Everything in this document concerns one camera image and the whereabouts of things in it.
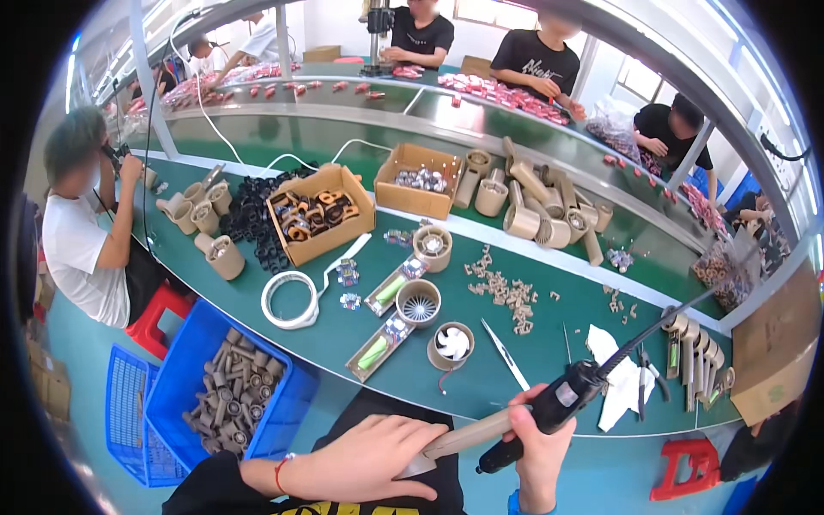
black t-shirt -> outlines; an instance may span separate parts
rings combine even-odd
[[[671,107],[669,105],[646,105],[635,115],[634,123],[635,128],[637,128],[643,136],[660,139],[661,143],[667,145],[667,155],[659,159],[661,159],[671,171],[674,171],[684,160],[684,156],[689,152],[695,138],[676,138],[669,126],[670,110]],[[709,159],[709,150],[707,150],[706,145],[701,149],[701,153],[698,154],[698,159],[695,160],[695,164],[705,170],[713,169],[713,162]]]
[[[163,88],[163,95],[177,87],[177,81],[175,80],[175,76],[172,75],[168,70],[163,70],[161,72],[160,82],[157,85],[160,86],[164,83],[166,84],[166,87]],[[143,89],[140,86],[138,86],[134,89],[134,93],[132,94],[132,100],[140,98],[141,96],[143,96]]]
[[[392,28],[392,46],[415,52],[416,54],[434,55],[440,47],[447,52],[455,39],[455,27],[441,15],[432,23],[419,29],[414,25],[414,18],[408,7],[395,7],[395,26]]]
[[[741,215],[741,211],[744,209],[750,209],[751,211],[757,211],[756,208],[756,195],[755,191],[748,191],[741,197],[741,201],[738,204],[735,204],[735,207],[724,213],[723,219],[727,221],[730,225],[735,222],[738,217]]]
[[[281,515],[289,510],[312,515],[345,515],[349,513],[404,513],[425,515],[440,513],[438,501],[419,497],[401,497],[371,503],[330,503],[289,498],[272,503],[257,490],[243,482],[237,458],[221,451],[201,461],[163,504],[163,515]]]
[[[578,78],[581,60],[564,43],[560,52],[546,46],[539,38],[537,30],[516,29],[509,31],[501,41],[498,53],[492,60],[493,70],[513,70],[526,75],[551,79],[561,92],[569,95]],[[530,95],[549,101],[546,95],[531,87],[503,82],[508,87],[521,88]]]

white cloth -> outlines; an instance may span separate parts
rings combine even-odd
[[[206,75],[207,73],[223,70],[228,60],[226,50],[217,47],[212,49],[212,53],[208,57],[203,59],[193,57],[189,65],[192,67],[193,74]]]
[[[252,35],[241,46],[241,51],[255,56],[265,63],[277,63],[279,60],[277,29],[269,16],[260,19]]]
[[[606,363],[612,354],[618,352],[616,339],[603,329],[590,324],[587,348],[599,365]],[[641,368],[627,357],[606,376],[606,397],[601,410],[598,428],[606,433],[618,422],[627,409],[638,413],[638,385],[644,375],[644,404],[655,387],[655,376],[647,368]]]
[[[129,323],[125,269],[97,267],[108,232],[97,226],[91,194],[79,199],[49,196],[43,215],[43,252],[54,283],[90,318],[111,327]]]

drill press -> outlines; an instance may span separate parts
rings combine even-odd
[[[389,0],[369,0],[366,28],[372,38],[369,48],[369,64],[361,70],[364,77],[392,76],[392,65],[381,64],[378,55],[378,37],[385,39],[395,25],[395,12],[389,7]]]

blue plastic crate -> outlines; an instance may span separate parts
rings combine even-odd
[[[148,488],[177,486],[187,474],[143,416],[156,376],[157,367],[112,345],[105,394],[106,448]]]
[[[146,417],[157,436],[188,471],[208,457],[200,435],[193,433],[181,417],[198,401],[194,394],[205,392],[204,363],[220,348],[229,328],[240,331],[255,347],[283,364],[283,378],[272,392],[245,459],[278,460],[286,455],[297,434],[320,382],[317,369],[293,363],[285,353],[199,299],[186,317],[160,369],[146,408]]]

red wire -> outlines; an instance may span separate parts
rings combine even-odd
[[[450,369],[449,369],[449,372],[447,372],[447,373],[443,374],[443,375],[441,376],[441,378],[440,378],[440,379],[438,379],[438,389],[441,391],[441,394],[442,394],[442,395],[446,395],[446,394],[447,394],[447,391],[446,391],[446,390],[444,390],[444,389],[443,389],[443,386],[442,386],[442,384],[443,384],[443,380],[444,380],[444,379],[446,379],[446,378],[447,378],[447,376],[448,376],[449,374],[451,374],[453,370],[455,370],[455,369],[454,369],[454,368],[450,368]]]

